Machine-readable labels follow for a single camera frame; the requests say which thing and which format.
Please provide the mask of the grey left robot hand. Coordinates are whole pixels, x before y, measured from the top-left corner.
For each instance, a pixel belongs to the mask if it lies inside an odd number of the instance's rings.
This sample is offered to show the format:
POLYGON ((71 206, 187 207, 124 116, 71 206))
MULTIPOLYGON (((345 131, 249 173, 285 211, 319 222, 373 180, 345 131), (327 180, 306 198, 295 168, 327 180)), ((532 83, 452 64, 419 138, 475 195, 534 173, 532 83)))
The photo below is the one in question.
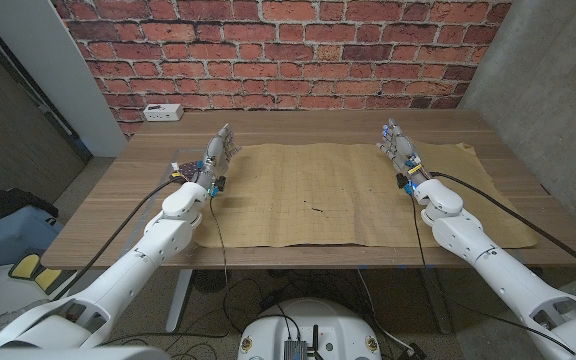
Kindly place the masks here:
POLYGON ((231 159, 241 150, 234 143, 234 135, 229 124, 225 124, 210 140, 202 160, 196 183, 204 188, 210 187, 218 178, 224 176, 231 159))

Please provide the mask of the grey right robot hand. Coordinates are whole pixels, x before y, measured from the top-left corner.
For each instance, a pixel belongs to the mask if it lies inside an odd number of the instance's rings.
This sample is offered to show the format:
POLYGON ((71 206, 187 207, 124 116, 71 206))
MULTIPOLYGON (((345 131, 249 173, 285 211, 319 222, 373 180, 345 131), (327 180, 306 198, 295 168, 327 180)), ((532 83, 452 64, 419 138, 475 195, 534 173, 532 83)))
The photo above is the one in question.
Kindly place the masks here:
POLYGON ((393 118, 389 118, 383 126, 381 136, 376 146, 392 162, 397 172, 406 176, 421 172, 422 160, 416 147, 393 118))

